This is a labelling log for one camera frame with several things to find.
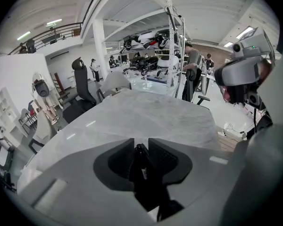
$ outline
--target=ceiling light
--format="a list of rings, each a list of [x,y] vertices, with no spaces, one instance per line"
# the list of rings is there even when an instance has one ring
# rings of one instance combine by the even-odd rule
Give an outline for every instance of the ceiling light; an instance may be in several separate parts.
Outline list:
[[[247,27],[242,33],[240,33],[236,38],[240,39],[244,34],[246,34],[247,32],[250,32],[254,30],[254,28],[252,27]]]
[[[227,44],[225,44],[225,47],[230,47],[233,43],[228,42]]]
[[[57,24],[49,24],[49,25],[45,25],[45,27],[53,27],[53,26],[57,26]]]
[[[17,40],[20,40],[20,39],[24,38],[25,36],[27,36],[29,34],[30,34],[30,32],[28,31],[25,34],[23,34],[22,36],[20,36],[19,38],[17,38]]]
[[[60,22],[60,21],[62,21],[62,19],[61,19],[61,18],[60,18],[60,19],[58,19],[58,20],[55,20],[55,21],[49,22],[49,23],[47,23],[47,25],[54,24],[54,23],[56,23],[56,22]]]

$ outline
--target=white wall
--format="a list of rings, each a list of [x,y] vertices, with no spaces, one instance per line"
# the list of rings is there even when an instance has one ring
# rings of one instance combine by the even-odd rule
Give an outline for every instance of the white wall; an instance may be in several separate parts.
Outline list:
[[[56,43],[48,44],[36,51],[37,54],[44,54],[44,56],[50,56],[51,54],[54,54],[56,52],[62,51],[64,49],[78,46],[82,44],[83,41],[80,38],[80,36],[67,38],[65,40],[58,40]]]
[[[20,54],[0,57],[0,90],[6,87],[19,112],[32,101],[33,74],[44,76],[49,87],[54,87],[44,55]]]
[[[69,51],[69,53],[51,59],[51,57],[67,51]],[[71,64],[78,57],[81,57],[85,66],[87,67],[88,79],[93,79],[92,72],[89,68],[89,66],[91,65],[91,59],[94,58],[97,60],[97,62],[99,62],[94,43],[71,47],[50,56],[46,56],[46,62],[49,72],[51,73],[53,78],[54,73],[58,73],[64,89],[71,86],[70,81],[68,80],[68,77],[74,75],[74,70],[72,69]]]

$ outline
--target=white pillar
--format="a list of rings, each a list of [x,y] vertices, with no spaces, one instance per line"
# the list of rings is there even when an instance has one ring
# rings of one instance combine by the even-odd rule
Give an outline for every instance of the white pillar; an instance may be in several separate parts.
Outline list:
[[[102,43],[105,39],[103,19],[95,19],[93,22],[93,36],[96,53],[100,62],[103,79],[105,80],[109,71],[109,63],[105,60],[107,54],[106,43]]]
[[[168,7],[170,9],[170,13],[172,15],[172,19],[174,19],[174,11],[173,11],[173,5],[172,5],[172,0],[167,0]],[[168,69],[168,79],[166,82],[166,94],[169,95],[170,93],[170,88],[172,84],[172,79],[173,79],[173,58],[174,58],[174,29],[172,26],[171,19],[169,18],[169,29],[170,29],[170,40],[169,40],[169,69]]]

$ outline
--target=black office chair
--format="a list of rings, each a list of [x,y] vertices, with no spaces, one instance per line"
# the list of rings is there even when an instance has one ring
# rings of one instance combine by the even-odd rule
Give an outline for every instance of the black office chair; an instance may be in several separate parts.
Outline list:
[[[76,118],[84,114],[96,105],[96,100],[88,91],[87,68],[81,58],[76,59],[72,63],[72,68],[75,71],[75,82],[77,94],[63,100],[62,105],[70,103],[71,105],[63,111],[63,118],[67,123],[74,121]],[[68,94],[61,96],[59,99],[67,97]]]
[[[26,47],[27,47],[27,52],[29,54],[33,54],[34,52],[36,52],[36,49],[34,47],[34,40],[33,39],[29,39],[27,42],[26,42]]]

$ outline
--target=gray seat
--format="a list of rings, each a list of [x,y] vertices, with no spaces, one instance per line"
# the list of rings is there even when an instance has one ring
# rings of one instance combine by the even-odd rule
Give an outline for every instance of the gray seat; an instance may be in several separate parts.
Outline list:
[[[34,134],[32,140],[28,144],[29,148],[33,151],[33,153],[37,154],[37,151],[33,148],[33,144],[43,147],[53,136],[57,133],[49,120],[47,119],[45,112],[40,111],[37,114],[37,130]]]
[[[112,89],[117,90],[118,88],[132,89],[131,83],[126,79],[122,72],[111,72],[106,77],[105,82],[102,84],[101,88],[99,88],[97,91],[99,101],[102,102],[102,100],[108,95],[108,91],[111,91]]]

